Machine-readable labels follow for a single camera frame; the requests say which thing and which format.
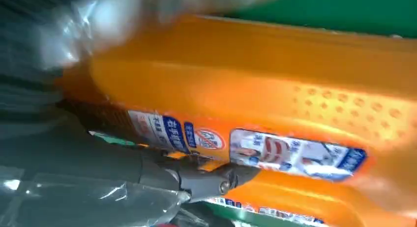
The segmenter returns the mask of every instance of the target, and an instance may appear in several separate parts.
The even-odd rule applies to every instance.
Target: blue label
[[[314,223],[324,224],[325,222],[320,219],[314,219]]]
[[[351,148],[345,158],[343,158],[340,162],[338,168],[354,172],[363,163],[363,161],[365,161],[366,157],[366,152],[364,150]]]
[[[182,135],[181,124],[175,118],[170,116],[164,116],[163,119],[165,130],[172,146],[183,153],[189,154],[190,151],[188,151]]]
[[[184,123],[185,137],[187,138],[188,146],[197,148],[194,137],[194,126],[191,122]]]
[[[233,200],[226,199],[226,205],[235,206],[235,202]]]

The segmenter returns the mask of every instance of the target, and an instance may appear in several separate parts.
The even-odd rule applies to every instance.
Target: orange bottle
[[[265,168],[226,197],[243,207],[414,227],[416,46],[190,17],[95,56],[61,84],[68,98],[121,112],[94,111],[126,135]]]

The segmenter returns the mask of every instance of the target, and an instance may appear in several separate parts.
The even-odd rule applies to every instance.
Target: white label
[[[342,181],[367,155],[358,148],[236,129],[230,135],[230,157],[241,165]]]

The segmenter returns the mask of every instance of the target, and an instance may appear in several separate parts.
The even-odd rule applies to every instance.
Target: green shelf
[[[294,26],[417,37],[417,0],[274,0],[226,16]]]

